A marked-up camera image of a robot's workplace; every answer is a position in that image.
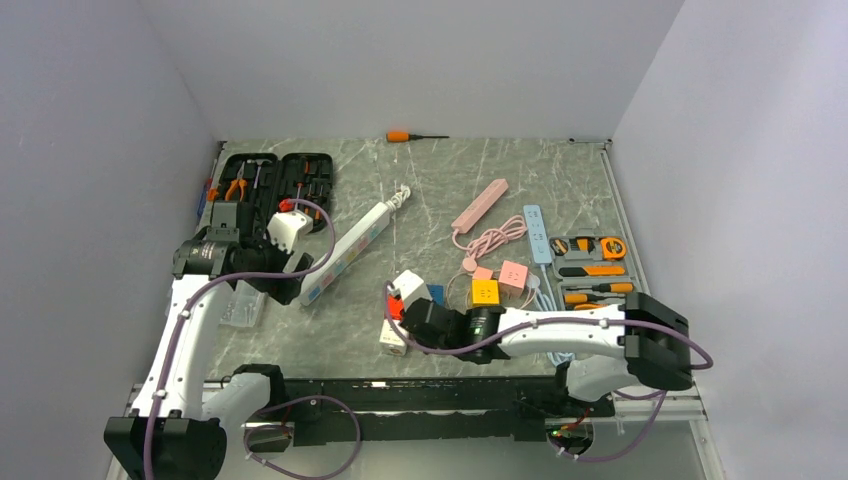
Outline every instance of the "pink power adapter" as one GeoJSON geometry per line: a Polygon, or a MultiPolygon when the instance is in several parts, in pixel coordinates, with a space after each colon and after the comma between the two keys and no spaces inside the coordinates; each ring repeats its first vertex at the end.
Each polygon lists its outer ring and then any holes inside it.
{"type": "Polygon", "coordinates": [[[500,290],[510,298],[520,296],[524,292],[528,273],[526,266],[505,260],[498,275],[500,290]]]}

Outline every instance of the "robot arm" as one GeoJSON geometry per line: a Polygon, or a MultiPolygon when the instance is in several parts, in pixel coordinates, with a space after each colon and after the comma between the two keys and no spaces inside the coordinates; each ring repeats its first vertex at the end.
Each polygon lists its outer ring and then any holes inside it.
{"type": "Polygon", "coordinates": [[[640,320],[688,337],[686,318],[649,295],[632,293],[623,305],[584,311],[534,312],[490,306],[461,313],[414,293],[406,298],[403,296],[404,292],[416,291],[407,286],[396,289],[393,294],[400,297],[404,306],[408,305],[400,326],[420,345],[456,350],[500,336],[486,346],[454,355],[461,360],[486,364],[492,360],[544,352],[593,354],[557,370],[557,382],[563,393],[578,402],[594,402],[613,390],[634,385],[659,390],[686,390],[694,385],[689,346],[652,329],[607,323],[640,320]],[[521,324],[534,324],[554,317],[588,322],[539,323],[532,328],[518,329],[521,324]]]}
{"type": "MultiPolygon", "coordinates": [[[[174,254],[168,320],[150,373],[130,413],[110,418],[104,432],[106,444],[130,478],[143,478],[142,445],[149,421],[156,422],[151,456],[157,479],[215,478],[224,462],[227,440],[238,438],[242,424],[257,410],[286,400],[278,366],[244,365],[221,392],[203,403],[215,332],[235,281],[215,284],[197,300],[191,316],[181,318],[188,299],[215,278],[240,272],[291,273],[311,265],[312,258],[296,254],[294,248],[311,230],[309,216],[296,210],[278,213],[268,223],[267,235],[257,236],[252,232],[252,210],[247,207],[242,202],[216,202],[211,226],[174,254]],[[176,348],[169,348],[172,342],[177,342],[176,348]],[[159,388],[163,371],[168,373],[164,387],[159,388]],[[160,405],[151,419],[154,398],[160,399],[160,405]]],[[[300,293],[299,278],[246,281],[282,304],[300,293]]]]}

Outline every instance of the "cable connector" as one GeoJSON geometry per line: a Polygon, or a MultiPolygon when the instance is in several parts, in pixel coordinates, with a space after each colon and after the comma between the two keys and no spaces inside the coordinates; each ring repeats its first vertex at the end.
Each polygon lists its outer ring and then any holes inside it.
{"type": "Polygon", "coordinates": [[[396,212],[398,208],[403,205],[409,196],[412,195],[412,190],[409,189],[408,186],[401,184],[400,189],[398,189],[397,193],[392,195],[392,197],[386,200],[385,203],[389,210],[392,212],[396,212]]]}

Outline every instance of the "orange pliers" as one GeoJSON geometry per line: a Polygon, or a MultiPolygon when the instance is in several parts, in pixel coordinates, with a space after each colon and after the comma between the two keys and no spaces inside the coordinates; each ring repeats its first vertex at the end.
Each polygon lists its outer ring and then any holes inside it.
{"type": "Polygon", "coordinates": [[[235,180],[230,182],[230,188],[227,190],[227,193],[224,195],[224,200],[230,201],[233,198],[233,195],[236,193],[236,189],[240,190],[239,193],[239,202],[244,201],[244,189],[247,187],[247,180],[244,179],[244,164],[247,162],[242,162],[241,167],[239,167],[239,171],[236,174],[235,180]]]}

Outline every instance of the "blue power strip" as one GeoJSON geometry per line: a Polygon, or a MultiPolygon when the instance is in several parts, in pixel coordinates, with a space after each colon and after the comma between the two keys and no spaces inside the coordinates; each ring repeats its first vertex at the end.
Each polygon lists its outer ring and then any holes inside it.
{"type": "Polygon", "coordinates": [[[554,262],[548,246],[548,234],[542,221],[542,209],[538,205],[524,205],[524,221],[527,223],[527,238],[530,239],[530,252],[536,265],[550,265],[554,262]]]}

